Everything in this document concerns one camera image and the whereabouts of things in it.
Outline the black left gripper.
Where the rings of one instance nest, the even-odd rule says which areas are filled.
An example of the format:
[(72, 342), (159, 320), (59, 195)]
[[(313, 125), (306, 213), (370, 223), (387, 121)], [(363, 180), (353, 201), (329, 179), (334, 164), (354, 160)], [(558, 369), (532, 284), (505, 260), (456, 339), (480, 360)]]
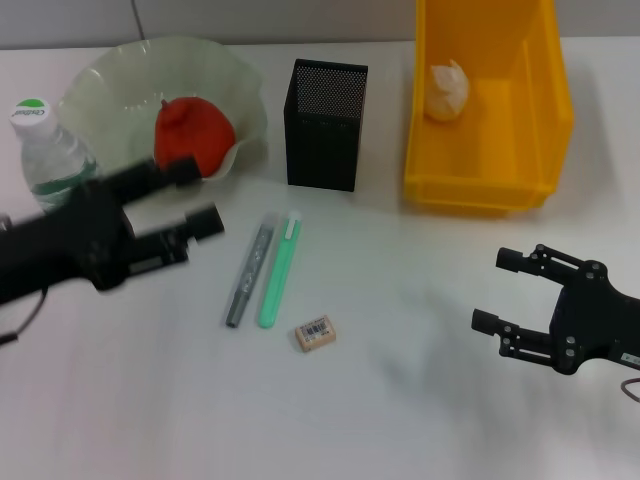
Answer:
[(148, 160), (83, 183), (63, 206), (1, 234), (1, 291), (34, 293), (71, 279), (86, 279), (106, 291), (131, 276), (186, 263), (191, 240), (200, 242), (224, 232), (215, 205), (134, 240), (123, 205), (200, 179), (197, 163), (190, 158), (167, 168)]

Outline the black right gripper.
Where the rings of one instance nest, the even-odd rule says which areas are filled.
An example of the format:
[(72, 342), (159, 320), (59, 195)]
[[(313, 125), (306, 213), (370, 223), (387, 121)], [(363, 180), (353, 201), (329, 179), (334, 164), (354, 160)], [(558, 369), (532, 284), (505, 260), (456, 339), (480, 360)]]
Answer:
[(639, 368), (639, 300), (612, 286), (604, 264), (583, 263), (538, 244), (529, 255), (501, 247), (496, 267), (540, 276), (563, 286), (550, 322), (550, 335), (521, 328), (482, 310), (473, 312), (471, 328), (498, 336), (500, 356), (552, 367), (564, 375), (576, 373), (592, 359)]

